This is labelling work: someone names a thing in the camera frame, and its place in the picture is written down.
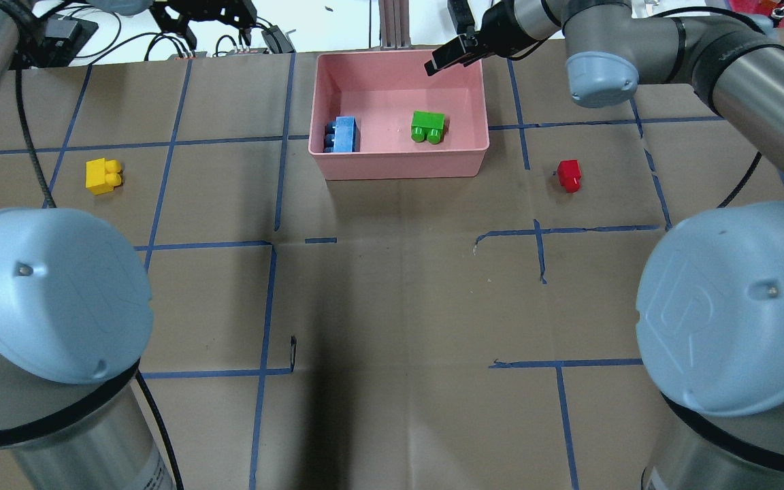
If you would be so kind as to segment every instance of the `red toy block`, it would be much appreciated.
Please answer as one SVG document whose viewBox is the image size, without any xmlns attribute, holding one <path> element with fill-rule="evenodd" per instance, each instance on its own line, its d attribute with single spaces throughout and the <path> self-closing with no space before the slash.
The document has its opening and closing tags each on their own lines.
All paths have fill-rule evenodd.
<svg viewBox="0 0 784 490">
<path fill-rule="evenodd" d="M 583 177 L 582 170 L 579 169 L 579 161 L 576 159 L 566 159 L 558 164 L 558 182 L 564 190 L 575 193 L 579 190 L 579 180 Z"/>
</svg>

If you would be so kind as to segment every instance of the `blue toy block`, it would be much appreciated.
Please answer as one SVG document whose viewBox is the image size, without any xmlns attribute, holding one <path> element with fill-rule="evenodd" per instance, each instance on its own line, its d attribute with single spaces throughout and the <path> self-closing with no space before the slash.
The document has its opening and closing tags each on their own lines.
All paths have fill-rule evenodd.
<svg viewBox="0 0 784 490">
<path fill-rule="evenodd" d="M 326 125 L 326 153 L 358 152 L 358 132 L 355 118 L 340 116 Z"/>
</svg>

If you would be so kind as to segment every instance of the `label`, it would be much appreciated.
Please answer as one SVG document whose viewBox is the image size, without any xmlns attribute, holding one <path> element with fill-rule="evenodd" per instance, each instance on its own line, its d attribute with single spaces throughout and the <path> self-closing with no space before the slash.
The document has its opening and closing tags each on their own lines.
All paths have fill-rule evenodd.
<svg viewBox="0 0 784 490">
<path fill-rule="evenodd" d="M 654 466 L 653 472 L 649 475 L 647 490 L 670 490 L 670 488 L 665 485 L 665 482 L 662 480 L 662 476 L 659 475 L 659 471 L 657 471 Z"/>
<path fill-rule="evenodd" d="M 147 459 L 144 468 L 137 474 L 135 480 L 122 490 L 174 490 L 174 481 L 168 474 L 168 468 L 165 467 L 156 444 L 153 444 L 150 458 Z"/>
</svg>

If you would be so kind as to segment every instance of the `yellow toy block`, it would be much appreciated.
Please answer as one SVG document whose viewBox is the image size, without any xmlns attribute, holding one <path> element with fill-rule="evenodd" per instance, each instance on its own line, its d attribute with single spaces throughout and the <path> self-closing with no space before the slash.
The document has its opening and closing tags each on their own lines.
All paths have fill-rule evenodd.
<svg viewBox="0 0 784 490">
<path fill-rule="evenodd" d="M 116 159 L 93 159 L 86 162 L 86 188 L 94 193 L 109 193 L 114 187 L 123 185 L 120 175 L 123 166 Z"/>
</svg>

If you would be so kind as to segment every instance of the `pink box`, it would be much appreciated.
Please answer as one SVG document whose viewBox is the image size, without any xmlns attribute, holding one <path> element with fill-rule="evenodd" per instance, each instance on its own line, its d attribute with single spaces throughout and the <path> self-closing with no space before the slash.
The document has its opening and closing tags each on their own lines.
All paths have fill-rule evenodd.
<svg viewBox="0 0 784 490">
<path fill-rule="evenodd" d="M 489 149 L 483 65 L 429 77 L 430 59 L 430 50 L 320 55 L 308 149 L 326 180 L 476 176 Z M 410 139 L 414 111 L 444 112 L 442 142 Z M 325 125 L 338 116 L 355 117 L 358 152 L 323 152 Z"/>
</svg>

